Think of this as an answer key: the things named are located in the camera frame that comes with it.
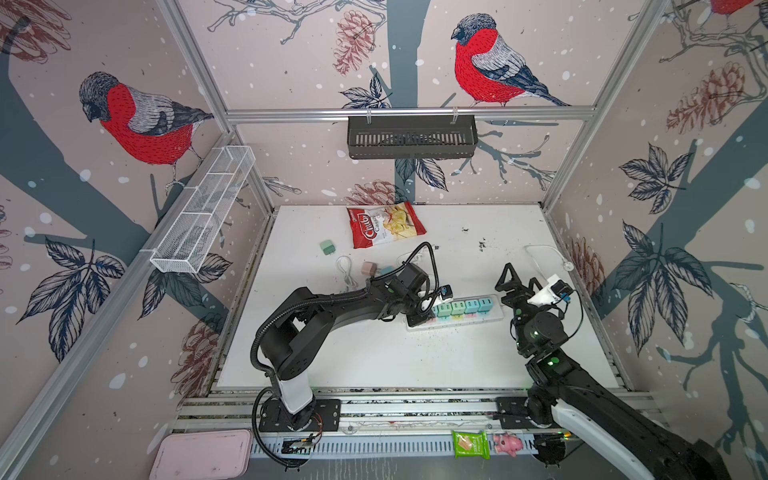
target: pink tray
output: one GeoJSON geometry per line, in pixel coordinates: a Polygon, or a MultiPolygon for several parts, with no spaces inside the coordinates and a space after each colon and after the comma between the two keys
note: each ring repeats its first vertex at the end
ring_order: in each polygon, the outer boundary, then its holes
{"type": "Polygon", "coordinates": [[[150,480],[224,480],[248,468],[250,430],[169,435],[149,475],[150,480]]]}

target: pink toy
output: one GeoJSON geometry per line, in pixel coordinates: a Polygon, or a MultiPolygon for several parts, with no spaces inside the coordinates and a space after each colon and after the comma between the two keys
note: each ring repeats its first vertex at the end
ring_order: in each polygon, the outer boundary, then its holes
{"type": "Polygon", "coordinates": [[[523,442],[514,435],[505,433],[504,435],[493,435],[494,449],[496,453],[506,453],[513,457],[518,456],[517,452],[523,449],[523,442]]]}

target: metal rail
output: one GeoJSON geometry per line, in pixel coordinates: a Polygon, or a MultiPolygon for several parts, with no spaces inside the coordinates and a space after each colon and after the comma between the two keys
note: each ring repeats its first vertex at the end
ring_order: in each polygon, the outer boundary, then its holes
{"type": "Polygon", "coordinates": [[[397,115],[474,115],[476,120],[493,121],[536,121],[536,120],[582,120],[588,121],[595,114],[595,108],[574,107],[470,107],[470,108],[322,108],[287,110],[229,110],[227,121],[237,124],[274,124],[345,121],[348,117],[391,117],[397,115]]]}

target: mounting plate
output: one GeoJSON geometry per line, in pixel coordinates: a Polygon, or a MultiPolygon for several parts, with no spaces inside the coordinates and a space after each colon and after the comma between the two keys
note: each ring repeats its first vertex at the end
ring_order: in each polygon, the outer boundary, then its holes
{"type": "MultiPolygon", "coordinates": [[[[287,425],[280,421],[283,403],[279,399],[269,399],[261,407],[261,419],[259,421],[259,432],[290,432],[287,425]]],[[[339,431],[339,416],[341,415],[341,400],[337,399],[318,399],[315,404],[314,413],[320,415],[323,419],[324,432],[339,431]]],[[[310,424],[302,432],[319,432],[320,427],[315,419],[310,420],[310,424]]]]}

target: pine cone illustration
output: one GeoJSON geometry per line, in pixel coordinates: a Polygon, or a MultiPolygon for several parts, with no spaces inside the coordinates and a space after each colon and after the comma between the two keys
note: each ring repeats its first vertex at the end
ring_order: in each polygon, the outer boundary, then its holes
{"type": "Polygon", "coordinates": [[[333,67],[346,76],[349,70],[357,70],[368,54],[373,51],[373,24],[362,12],[352,10],[344,12],[344,20],[336,29],[336,50],[333,67]]]}
{"type": "Polygon", "coordinates": [[[45,63],[59,48],[69,50],[71,37],[62,20],[72,17],[51,0],[0,0],[0,39],[5,40],[16,22],[29,22],[13,40],[10,55],[25,61],[45,63]]]}
{"type": "Polygon", "coordinates": [[[170,378],[176,384],[174,391],[181,394],[179,408],[184,400],[198,395],[204,387],[206,375],[214,364],[219,345],[219,335],[203,320],[194,324],[184,338],[181,351],[184,357],[179,360],[179,368],[170,378]]]}
{"type": "Polygon", "coordinates": [[[344,200],[352,205],[394,205],[405,201],[398,190],[388,181],[374,180],[371,184],[356,184],[352,196],[344,197],[344,200]]]}
{"type": "Polygon", "coordinates": [[[716,124],[727,109],[744,96],[744,68],[736,62],[727,62],[704,77],[690,96],[677,102],[677,109],[667,116],[667,129],[676,128],[680,134],[705,124],[716,124]]]}
{"type": "Polygon", "coordinates": [[[594,297],[598,303],[603,298],[603,282],[605,281],[605,270],[600,256],[590,247],[587,247],[587,239],[582,237],[581,242],[574,242],[571,238],[571,244],[568,245],[568,252],[574,261],[574,266],[584,285],[587,286],[589,295],[594,297]]]}

